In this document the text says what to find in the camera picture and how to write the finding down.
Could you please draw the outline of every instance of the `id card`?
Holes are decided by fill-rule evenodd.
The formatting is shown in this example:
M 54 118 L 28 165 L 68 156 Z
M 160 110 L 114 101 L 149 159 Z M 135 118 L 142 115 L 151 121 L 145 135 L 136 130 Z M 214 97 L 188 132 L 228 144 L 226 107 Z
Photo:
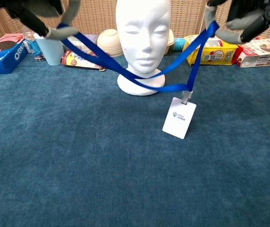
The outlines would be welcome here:
M 174 97 L 168 110 L 162 131 L 180 139 L 184 139 L 196 106 L 196 104 L 190 102 L 183 104 L 182 99 Z

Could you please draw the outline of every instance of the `cookie package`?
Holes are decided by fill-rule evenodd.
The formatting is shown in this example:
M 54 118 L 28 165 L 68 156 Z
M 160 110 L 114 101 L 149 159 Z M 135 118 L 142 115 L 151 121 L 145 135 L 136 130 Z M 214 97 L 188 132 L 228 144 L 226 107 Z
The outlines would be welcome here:
M 184 51 L 197 36 L 198 35 L 188 35 L 184 37 L 185 45 L 182 51 Z M 199 47 L 187 57 L 187 62 L 190 65 L 195 63 Z M 201 56 L 201 65 L 233 65 L 240 53 L 237 45 L 224 42 L 215 36 L 209 38 L 204 45 Z
M 96 56 L 91 50 L 83 50 L 83 52 Z M 105 71 L 105 68 L 81 58 L 71 50 L 67 50 L 61 57 L 61 64 L 67 67 Z
M 253 39 L 239 48 L 242 52 L 236 63 L 241 68 L 270 66 L 270 39 Z
M 28 54 L 24 35 L 5 34 L 0 38 L 0 74 L 11 73 Z

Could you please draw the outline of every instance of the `yellow snack box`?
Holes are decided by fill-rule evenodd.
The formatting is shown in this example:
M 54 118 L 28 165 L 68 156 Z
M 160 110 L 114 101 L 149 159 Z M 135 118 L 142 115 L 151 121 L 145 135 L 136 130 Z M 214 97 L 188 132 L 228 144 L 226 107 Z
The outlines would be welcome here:
M 184 51 L 197 36 L 198 35 L 189 35 L 184 37 L 186 42 L 182 51 Z M 187 57 L 187 62 L 190 65 L 195 63 L 199 47 L 200 46 Z M 202 51 L 201 65 L 232 65 L 237 59 L 236 55 L 239 54 L 237 50 L 238 46 L 235 44 L 226 43 L 217 37 L 209 38 Z

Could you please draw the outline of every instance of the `snack bag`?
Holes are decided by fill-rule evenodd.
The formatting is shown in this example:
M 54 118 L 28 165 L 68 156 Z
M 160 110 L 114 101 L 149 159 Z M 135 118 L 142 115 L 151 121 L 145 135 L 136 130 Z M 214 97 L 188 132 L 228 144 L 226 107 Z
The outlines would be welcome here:
M 91 50 L 84 50 L 84 52 L 92 56 L 96 56 Z M 62 56 L 61 64 L 67 67 L 105 71 L 105 68 L 81 58 L 71 50 L 67 50 Z
M 192 41 L 194 41 L 194 39 L 197 36 L 198 35 L 189 35 L 189 36 L 184 37 L 186 40 L 186 43 L 182 51 L 184 51 L 192 43 Z M 199 47 L 197 47 L 195 51 L 188 56 L 187 62 L 190 65 L 195 63 L 197 55 L 198 55 Z M 202 65 L 232 65 L 236 62 L 236 59 L 239 56 L 239 54 L 240 54 L 240 51 L 238 50 L 237 45 L 226 43 L 217 37 L 209 38 L 203 48 L 201 64 Z

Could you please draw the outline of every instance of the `blue lanyard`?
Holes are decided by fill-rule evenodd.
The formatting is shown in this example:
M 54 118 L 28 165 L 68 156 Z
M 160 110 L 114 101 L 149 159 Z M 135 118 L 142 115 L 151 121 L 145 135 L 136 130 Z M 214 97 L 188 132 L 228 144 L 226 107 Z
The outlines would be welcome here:
M 62 28 L 66 26 L 68 25 L 59 24 L 57 28 Z M 115 61 L 114 58 L 112 58 L 107 53 L 105 53 L 101 48 L 99 48 L 96 44 L 94 44 L 91 40 L 89 40 L 86 36 L 84 36 L 80 32 L 74 36 L 77 39 L 79 39 L 85 46 L 87 46 L 92 52 L 94 52 L 95 55 L 97 55 L 97 57 L 84 53 L 79 48 L 75 47 L 68 39 L 62 40 L 62 43 L 65 44 L 69 49 L 71 49 L 75 54 L 77 54 L 81 58 L 89 62 L 92 62 L 94 64 L 97 64 L 101 67 L 104 67 L 106 69 L 110 69 L 115 72 L 118 72 L 119 74 L 123 75 L 125 78 L 127 78 L 134 84 L 137 84 L 141 87 L 159 91 L 159 92 L 192 91 L 193 84 L 199 70 L 203 47 L 205 43 L 207 42 L 208 38 L 213 36 L 216 30 L 218 29 L 219 29 L 219 25 L 217 24 L 216 21 L 213 21 L 208 27 L 208 29 L 205 29 L 204 31 L 202 31 L 199 34 L 199 36 L 178 56 L 178 58 L 171 65 L 169 65 L 166 69 L 164 69 L 160 73 L 150 77 L 150 78 L 155 78 L 174 70 L 184 60 L 186 60 L 186 58 L 200 45 L 195 64 L 188 78 L 187 85 L 186 84 L 172 84 L 172 85 L 168 85 L 164 87 L 150 87 L 150 86 L 144 85 L 138 82 L 136 79 L 146 79 L 146 78 L 139 77 L 129 72 L 127 69 L 123 68 L 117 61 Z

